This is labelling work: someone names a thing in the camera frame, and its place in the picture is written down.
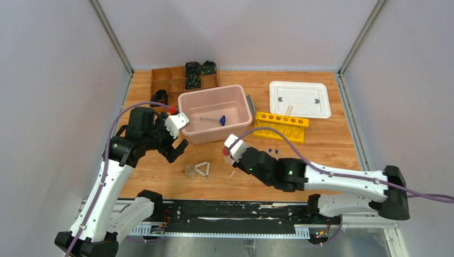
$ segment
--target white tray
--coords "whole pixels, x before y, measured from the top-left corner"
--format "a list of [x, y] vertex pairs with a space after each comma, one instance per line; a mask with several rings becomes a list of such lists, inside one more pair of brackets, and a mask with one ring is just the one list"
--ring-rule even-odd
[[272, 81], [269, 86], [270, 112], [290, 116], [327, 119], [331, 117], [328, 90], [322, 83]]

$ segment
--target wooden surface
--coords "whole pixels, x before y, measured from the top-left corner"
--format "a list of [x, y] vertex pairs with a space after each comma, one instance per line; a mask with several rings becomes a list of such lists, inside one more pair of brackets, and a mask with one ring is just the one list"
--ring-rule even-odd
[[[337, 89], [334, 74], [331, 72], [256, 72], [218, 71], [221, 86], [240, 84], [250, 94], [257, 111], [269, 112], [269, 83], [274, 80], [320, 82], [328, 88], [332, 116], [329, 119], [311, 119], [306, 129], [305, 144], [296, 144], [301, 153], [310, 161], [319, 164], [358, 170], [353, 142], [350, 136], [344, 109]], [[149, 101], [151, 71], [136, 71], [125, 106]], [[126, 124], [126, 113], [120, 125]], [[284, 141], [258, 138], [248, 135], [248, 145], [259, 150], [278, 149], [280, 157], [296, 157]], [[306, 201], [314, 193], [328, 191], [304, 191], [285, 193], [267, 187], [250, 176], [224, 162], [221, 150], [223, 141], [190, 144], [186, 152], [175, 163], [169, 164], [156, 151], [147, 152], [126, 182], [120, 197], [135, 197], [143, 189], [161, 193], [164, 198], [174, 199], [214, 199], [251, 201]], [[209, 178], [199, 176], [189, 180], [184, 174], [187, 164], [210, 162]]]

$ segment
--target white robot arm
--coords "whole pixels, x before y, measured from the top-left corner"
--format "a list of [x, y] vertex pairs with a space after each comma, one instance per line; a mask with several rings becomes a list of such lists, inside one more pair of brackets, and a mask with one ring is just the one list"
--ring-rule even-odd
[[[230, 147], [237, 137], [230, 135], [225, 147]], [[333, 217], [343, 213], [378, 213], [381, 217], [391, 220], [407, 220], [407, 195], [405, 192], [388, 187], [375, 181], [383, 180], [400, 184], [405, 187], [405, 180], [395, 166], [387, 166], [384, 170], [355, 171], [337, 169], [317, 163], [311, 163], [326, 173], [321, 173], [300, 159], [275, 159], [266, 152], [249, 147], [239, 140], [228, 153], [226, 161], [233, 167], [258, 178], [267, 186], [286, 192], [303, 190], [332, 190], [343, 192], [339, 195], [311, 195], [308, 199], [308, 213], [317, 213]], [[331, 176], [330, 173], [358, 175], [369, 177], [372, 181], [346, 177]]]
[[[118, 245], [131, 230], [146, 218], [162, 213], [162, 196], [144, 190], [122, 213], [110, 220], [126, 180], [148, 150], [157, 150], [169, 163], [175, 161], [184, 152], [188, 142], [182, 140], [177, 148], [173, 148], [172, 144], [187, 124], [189, 119], [184, 113], [168, 116], [165, 112], [158, 114], [151, 108], [134, 108], [128, 125], [122, 126], [110, 140], [109, 163], [104, 182], [101, 182], [105, 165], [102, 161], [96, 183], [82, 212], [69, 231], [58, 233], [55, 244], [67, 252], [76, 240], [70, 249], [72, 256], [115, 256]], [[83, 224], [90, 208], [89, 219]]]

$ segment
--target pink plastic bin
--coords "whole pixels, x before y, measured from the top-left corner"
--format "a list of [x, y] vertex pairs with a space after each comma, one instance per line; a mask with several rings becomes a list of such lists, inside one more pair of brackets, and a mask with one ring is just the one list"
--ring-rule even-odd
[[[230, 134], [240, 135], [252, 123], [252, 115], [246, 94], [240, 85], [216, 87], [181, 94], [178, 98], [180, 112], [189, 118], [189, 126], [183, 135], [197, 145], [225, 140]], [[200, 118], [219, 119], [225, 115], [225, 125], [203, 122]]]

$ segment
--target test tube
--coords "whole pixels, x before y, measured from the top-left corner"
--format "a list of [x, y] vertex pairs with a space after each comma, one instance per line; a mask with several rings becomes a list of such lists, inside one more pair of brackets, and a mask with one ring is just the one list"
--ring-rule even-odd
[[197, 176], [199, 175], [199, 173], [197, 172], [197, 170], [195, 169], [195, 166], [192, 165], [192, 164], [188, 164], [186, 165], [185, 167], [185, 174], [186, 174], [186, 177], [190, 180], [194, 180], [197, 178]]
[[225, 125], [225, 115], [223, 115], [220, 119], [212, 119], [212, 118], [206, 118], [206, 117], [200, 117], [199, 119], [201, 122], [214, 122], [218, 123], [221, 126]]
[[292, 113], [292, 110], [293, 110], [293, 106], [289, 105], [289, 107], [287, 107], [287, 112], [285, 113], [285, 116], [286, 117], [290, 116], [290, 114]]

